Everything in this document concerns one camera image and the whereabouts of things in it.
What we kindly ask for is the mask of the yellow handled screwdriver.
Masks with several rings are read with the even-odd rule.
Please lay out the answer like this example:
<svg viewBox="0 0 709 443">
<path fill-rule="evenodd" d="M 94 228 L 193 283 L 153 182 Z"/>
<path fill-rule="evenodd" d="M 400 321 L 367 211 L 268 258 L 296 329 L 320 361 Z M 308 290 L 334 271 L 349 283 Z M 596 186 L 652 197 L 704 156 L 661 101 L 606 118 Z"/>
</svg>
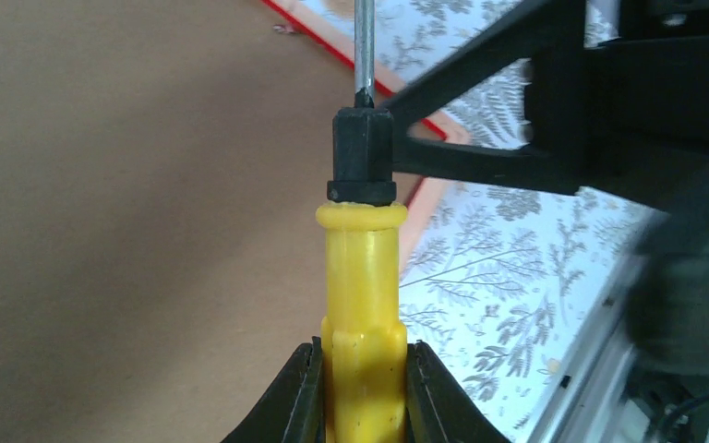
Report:
<svg viewBox="0 0 709 443">
<path fill-rule="evenodd" d="M 407 331 L 399 320 L 392 118 L 374 105 L 375 5 L 354 5 L 354 105 L 333 120 L 333 176 L 316 214 L 326 234 L 321 324 L 329 442 L 406 439 Z"/>
</svg>

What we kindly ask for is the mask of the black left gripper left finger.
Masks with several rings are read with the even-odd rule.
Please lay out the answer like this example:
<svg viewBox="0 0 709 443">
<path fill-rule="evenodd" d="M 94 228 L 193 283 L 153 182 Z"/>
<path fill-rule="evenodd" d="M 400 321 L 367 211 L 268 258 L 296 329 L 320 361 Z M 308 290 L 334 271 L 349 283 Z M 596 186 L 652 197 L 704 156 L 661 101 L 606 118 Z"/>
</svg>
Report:
<svg viewBox="0 0 709 443">
<path fill-rule="evenodd" d="M 317 443 L 323 440 L 321 338 L 300 344 L 222 443 Z"/>
</svg>

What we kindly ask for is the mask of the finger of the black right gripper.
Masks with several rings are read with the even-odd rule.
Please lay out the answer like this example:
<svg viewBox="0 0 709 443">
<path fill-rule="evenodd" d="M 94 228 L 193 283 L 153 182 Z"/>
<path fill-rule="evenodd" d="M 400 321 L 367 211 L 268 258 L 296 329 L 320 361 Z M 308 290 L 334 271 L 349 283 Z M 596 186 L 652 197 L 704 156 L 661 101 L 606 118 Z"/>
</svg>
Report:
<svg viewBox="0 0 709 443">
<path fill-rule="evenodd" d="M 583 184 L 584 1 L 522 1 L 381 104 L 399 173 L 572 195 Z M 409 127 L 502 68 L 532 59 L 532 139 L 517 150 L 413 138 Z"/>
</svg>

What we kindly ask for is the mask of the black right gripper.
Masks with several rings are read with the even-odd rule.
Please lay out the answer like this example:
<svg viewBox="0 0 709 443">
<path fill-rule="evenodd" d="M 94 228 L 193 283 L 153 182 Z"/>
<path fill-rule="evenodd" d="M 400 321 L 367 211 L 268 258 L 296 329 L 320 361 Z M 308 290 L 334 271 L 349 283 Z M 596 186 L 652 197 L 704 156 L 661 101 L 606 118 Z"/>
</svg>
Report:
<svg viewBox="0 0 709 443">
<path fill-rule="evenodd" d="M 617 28 L 588 53 L 583 185 L 660 210 L 709 205 L 709 1 L 623 1 Z"/>
</svg>

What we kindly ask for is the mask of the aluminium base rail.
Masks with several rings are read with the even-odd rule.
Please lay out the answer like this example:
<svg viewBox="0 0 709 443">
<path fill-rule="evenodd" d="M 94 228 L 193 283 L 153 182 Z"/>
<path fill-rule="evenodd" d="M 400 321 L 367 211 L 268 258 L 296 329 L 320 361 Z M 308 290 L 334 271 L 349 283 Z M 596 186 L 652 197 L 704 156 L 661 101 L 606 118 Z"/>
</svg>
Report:
<svg viewBox="0 0 709 443">
<path fill-rule="evenodd" d="M 647 258 L 623 257 L 596 299 L 528 424 L 529 443 L 610 442 L 623 415 L 626 382 L 636 353 L 624 329 L 629 292 Z"/>
</svg>

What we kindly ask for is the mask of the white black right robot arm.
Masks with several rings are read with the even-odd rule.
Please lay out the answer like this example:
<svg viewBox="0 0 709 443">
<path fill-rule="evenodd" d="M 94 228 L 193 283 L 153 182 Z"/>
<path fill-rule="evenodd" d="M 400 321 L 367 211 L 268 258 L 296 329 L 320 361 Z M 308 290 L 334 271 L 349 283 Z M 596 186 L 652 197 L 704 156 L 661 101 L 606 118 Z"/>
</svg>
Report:
<svg viewBox="0 0 709 443">
<path fill-rule="evenodd" d="M 629 253 L 626 330 L 643 361 L 709 375 L 709 1 L 623 1 L 618 36 L 583 43 L 583 1 L 523 1 L 383 106 L 397 172 L 657 209 Z M 525 59 L 517 150 L 429 142 L 409 127 Z"/>
</svg>

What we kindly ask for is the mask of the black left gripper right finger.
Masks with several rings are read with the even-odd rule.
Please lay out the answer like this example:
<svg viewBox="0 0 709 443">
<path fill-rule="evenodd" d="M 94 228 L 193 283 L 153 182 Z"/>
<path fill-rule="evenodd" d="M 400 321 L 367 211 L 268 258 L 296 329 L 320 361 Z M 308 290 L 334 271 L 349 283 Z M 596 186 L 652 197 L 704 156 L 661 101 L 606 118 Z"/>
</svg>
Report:
<svg viewBox="0 0 709 443">
<path fill-rule="evenodd" d="M 408 345 L 406 393 L 409 442 L 509 443 L 425 342 Z"/>
</svg>

